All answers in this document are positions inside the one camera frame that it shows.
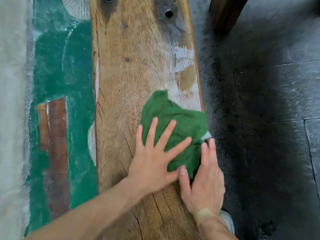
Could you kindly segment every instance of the wooden plank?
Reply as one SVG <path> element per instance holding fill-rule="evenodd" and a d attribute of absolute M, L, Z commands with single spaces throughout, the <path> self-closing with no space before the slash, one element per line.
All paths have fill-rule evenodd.
<path fill-rule="evenodd" d="M 210 14 L 216 33 L 230 32 L 248 0 L 211 0 Z"/>
<path fill-rule="evenodd" d="M 65 98 L 37 106 L 40 122 L 40 149 L 49 155 L 49 169 L 44 172 L 50 215 L 55 219 L 69 210 L 67 117 Z"/>
<path fill-rule="evenodd" d="M 99 190 L 128 172 L 142 108 L 158 89 L 202 110 L 188 0 L 91 0 Z M 170 186 L 143 199 L 107 239 L 201 239 Z"/>

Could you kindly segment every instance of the foot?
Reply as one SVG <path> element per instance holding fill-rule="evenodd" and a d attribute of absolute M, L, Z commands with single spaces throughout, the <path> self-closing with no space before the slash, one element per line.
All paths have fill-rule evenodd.
<path fill-rule="evenodd" d="M 224 220 L 224 222 L 226 223 L 229 231 L 231 233 L 235 233 L 235 226 L 233 225 L 233 220 L 232 220 L 232 217 L 230 216 L 230 214 L 224 210 L 221 210 L 221 213 L 220 213 L 222 219 Z"/>

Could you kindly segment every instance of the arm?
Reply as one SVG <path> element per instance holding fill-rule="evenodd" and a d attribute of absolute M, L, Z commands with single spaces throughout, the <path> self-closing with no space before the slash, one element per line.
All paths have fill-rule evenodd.
<path fill-rule="evenodd" d="M 218 166 L 214 139 L 201 146 L 201 165 L 190 186 L 188 173 L 181 167 L 181 198 L 206 240 L 237 240 L 220 216 L 225 193 L 224 178 Z"/>
<path fill-rule="evenodd" d="M 110 226 L 143 197 L 176 181 L 180 169 L 168 173 L 168 163 L 190 145 L 191 138 L 186 138 L 176 147 L 164 152 L 176 121 L 169 123 L 157 145 L 154 146 L 157 123 L 158 119 L 154 118 L 145 146 L 142 144 L 142 126 L 139 125 L 136 135 L 136 152 L 126 178 L 98 197 L 30 233 L 26 239 L 95 239 L 103 229 Z"/>

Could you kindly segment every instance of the wrinkled cloth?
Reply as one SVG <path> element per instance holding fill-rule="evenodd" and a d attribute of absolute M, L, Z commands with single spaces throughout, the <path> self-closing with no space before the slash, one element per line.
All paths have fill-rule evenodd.
<path fill-rule="evenodd" d="M 194 178 L 200 165 L 201 144 L 205 139 L 211 137 L 205 113 L 182 109 L 168 99 L 168 91 L 155 91 L 142 109 L 140 124 L 143 127 L 143 145 L 146 145 L 147 135 L 154 117 L 158 117 L 154 145 L 157 144 L 170 121 L 177 121 L 164 151 L 169 151 L 189 136 L 192 138 L 191 144 L 168 164 L 168 172 L 175 171 L 178 167 L 185 165 L 189 178 Z"/>

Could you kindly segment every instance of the person's right arm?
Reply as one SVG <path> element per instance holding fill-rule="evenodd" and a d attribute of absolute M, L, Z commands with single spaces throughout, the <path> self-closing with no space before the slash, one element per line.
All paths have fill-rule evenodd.
<path fill-rule="evenodd" d="M 201 165 L 192 187 L 186 168 L 180 169 L 181 198 L 205 240 L 238 240 L 220 216 L 225 193 L 224 177 L 218 166 L 214 139 L 201 146 Z"/>

